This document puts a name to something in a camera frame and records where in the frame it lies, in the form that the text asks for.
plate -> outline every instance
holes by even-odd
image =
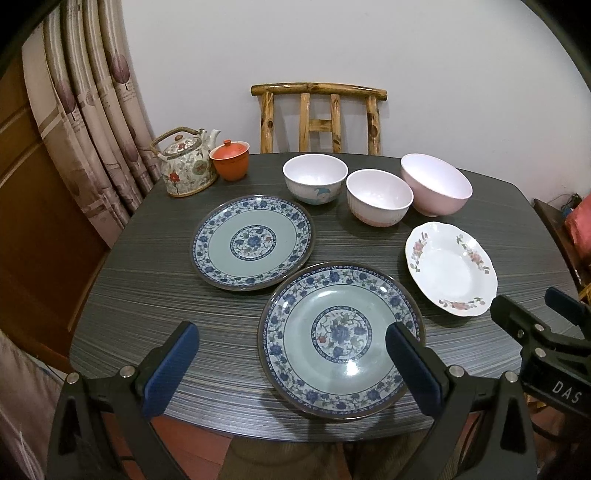
[[[496,297],[491,259],[478,242],[454,225],[429,222],[406,242],[408,269],[435,305],[460,317],[486,312]]]
[[[314,265],[269,299],[258,332],[261,364],[297,408],[331,419],[365,417],[405,392],[385,346],[393,322],[404,322],[424,345],[418,307],[392,277],[355,262]]]
[[[279,197],[250,195],[220,205],[195,230],[197,272],[225,290],[258,290],[297,271],[312,253],[310,214]]]

blue gripper pad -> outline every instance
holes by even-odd
[[[557,288],[549,287],[544,295],[544,302],[570,323],[584,326],[590,317],[589,308]]]
[[[444,368],[435,352],[421,346],[404,324],[395,322],[388,327],[386,330],[388,355],[408,385],[421,412],[436,418],[443,410],[443,387],[423,362],[417,349],[420,349],[423,355],[430,352],[429,356],[436,358],[436,365],[441,364]]]
[[[190,322],[182,322],[163,346],[153,349],[142,361],[140,371],[151,374],[143,379],[139,375],[136,381],[138,393],[144,398],[145,418],[163,414],[198,349],[199,330]]]

teapot handle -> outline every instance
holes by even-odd
[[[200,135],[200,132],[198,132],[197,130],[193,130],[192,128],[189,128],[189,127],[177,127],[172,130],[168,130],[167,132],[160,135],[158,138],[154,139],[154,141],[150,144],[150,150],[152,151],[152,153],[154,155],[156,155],[158,158],[161,158],[162,160],[166,160],[166,157],[160,153],[160,151],[156,148],[156,145],[158,145],[165,138],[170,137],[171,135],[177,134],[179,132],[185,132],[187,134],[191,134],[191,135],[195,135],[195,136]]]

wooden door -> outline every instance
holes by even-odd
[[[0,329],[70,371],[72,334],[108,250],[47,154],[19,52],[0,79]]]

dining table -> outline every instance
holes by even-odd
[[[257,348],[261,313],[277,285],[248,292],[222,290],[205,282],[192,264],[195,228],[222,203],[251,194],[295,201],[282,173],[295,155],[251,155],[243,179],[218,179],[185,198],[167,195],[160,180],[117,240],[88,295],[70,350],[74,369],[96,378],[137,365],[179,322],[188,320],[199,328],[199,351],[165,411],[169,416],[218,432],[291,442],[379,439],[428,428],[433,420],[421,414],[409,392],[379,413],[351,421],[296,410],[267,380]],[[400,176],[399,158],[335,156],[350,173],[377,168]],[[330,203],[302,204],[316,229],[306,266],[355,261],[394,277],[416,301],[426,345],[445,364],[498,378],[505,371],[519,371],[520,345],[491,320],[490,312],[454,316],[425,297],[407,267],[404,247],[410,232],[436,220],[469,233],[491,258],[498,294],[518,302],[553,332],[582,338],[578,327],[544,304],[550,286],[573,297],[576,290],[558,248],[520,190],[506,181],[462,172],[472,184],[472,197],[457,213],[437,219],[410,208],[394,226],[368,226],[349,210],[345,186]]]

